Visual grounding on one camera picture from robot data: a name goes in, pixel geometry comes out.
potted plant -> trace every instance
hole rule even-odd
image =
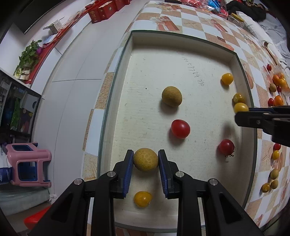
[[[38,55],[42,51],[42,48],[38,45],[40,42],[42,42],[42,40],[32,40],[31,44],[21,53],[21,56],[19,57],[19,65],[16,67],[14,72],[16,78],[25,79],[25,77],[29,75],[30,70],[38,63]]]

black clothing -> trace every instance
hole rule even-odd
[[[251,17],[254,21],[262,21],[266,19],[266,11],[255,5],[249,7],[246,4],[233,0],[226,5],[226,9],[229,12],[229,15],[241,11]]]

red cherry tomato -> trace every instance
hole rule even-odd
[[[235,145],[229,139],[222,140],[218,145],[218,148],[225,156],[233,156],[233,152],[235,151]]]
[[[274,150],[280,150],[280,148],[281,148],[281,144],[279,143],[274,144]]]
[[[278,93],[281,93],[282,92],[282,89],[281,89],[280,85],[277,86],[277,92]]]
[[[267,70],[268,70],[268,71],[271,71],[271,70],[272,70],[272,67],[271,67],[270,64],[267,65]]]
[[[185,139],[190,133],[190,126],[184,120],[174,120],[171,124],[172,133],[180,139]]]
[[[268,100],[268,106],[269,107],[274,106],[274,99],[273,98],[269,98],[269,100]]]

red plastic stool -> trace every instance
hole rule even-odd
[[[49,210],[50,207],[51,206],[44,208],[43,210],[35,213],[34,215],[31,215],[31,216],[25,218],[23,220],[25,226],[30,230],[33,229],[34,226],[38,223],[38,221],[41,219],[41,217],[43,217],[43,215]]]

tiled floor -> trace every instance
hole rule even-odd
[[[125,30],[148,0],[132,0],[109,20],[88,24],[56,65],[34,125],[33,141],[52,153],[48,175],[58,196],[81,176],[85,129],[102,76]]]

